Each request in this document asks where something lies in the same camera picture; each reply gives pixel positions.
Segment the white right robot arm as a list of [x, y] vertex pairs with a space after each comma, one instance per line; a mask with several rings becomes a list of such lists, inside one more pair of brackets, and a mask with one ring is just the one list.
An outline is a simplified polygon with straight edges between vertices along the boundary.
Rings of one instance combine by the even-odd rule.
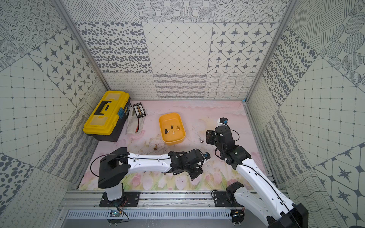
[[301, 203], [285, 196], [258, 168], [251, 155], [233, 139], [227, 118], [220, 118], [214, 130], [206, 132], [206, 142], [216, 147], [225, 161], [254, 188], [253, 196], [241, 183], [231, 184], [226, 192], [230, 200], [248, 209], [269, 228], [307, 228], [309, 212]]

